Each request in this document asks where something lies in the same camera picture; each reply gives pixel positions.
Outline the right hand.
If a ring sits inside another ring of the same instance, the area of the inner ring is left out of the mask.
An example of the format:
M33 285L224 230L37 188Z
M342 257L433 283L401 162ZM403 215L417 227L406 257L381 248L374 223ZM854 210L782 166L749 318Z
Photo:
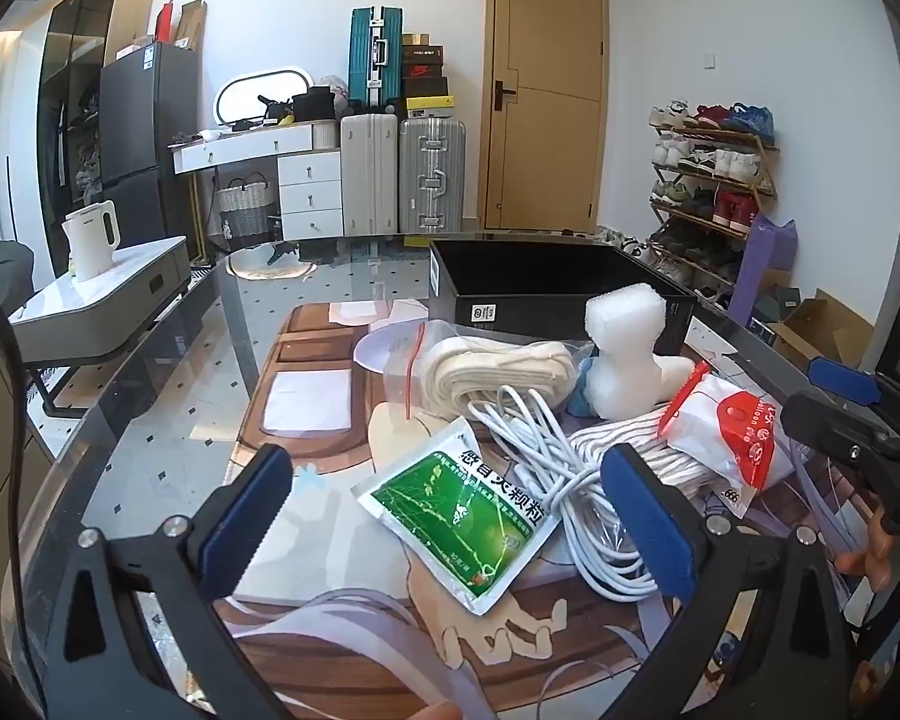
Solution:
M868 522L865 548L836 557L836 571L839 574L865 577L873 592L882 592L893 578L891 553L896 546L896 538L884 529L883 517L884 507L878 505Z

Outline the left hand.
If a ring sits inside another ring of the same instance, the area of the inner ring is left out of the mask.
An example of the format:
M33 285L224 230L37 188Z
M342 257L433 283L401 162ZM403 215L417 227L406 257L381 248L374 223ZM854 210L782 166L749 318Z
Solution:
M463 713L457 704L453 704L450 700L444 700L440 704L424 707L424 709L413 713L409 720L461 720Z

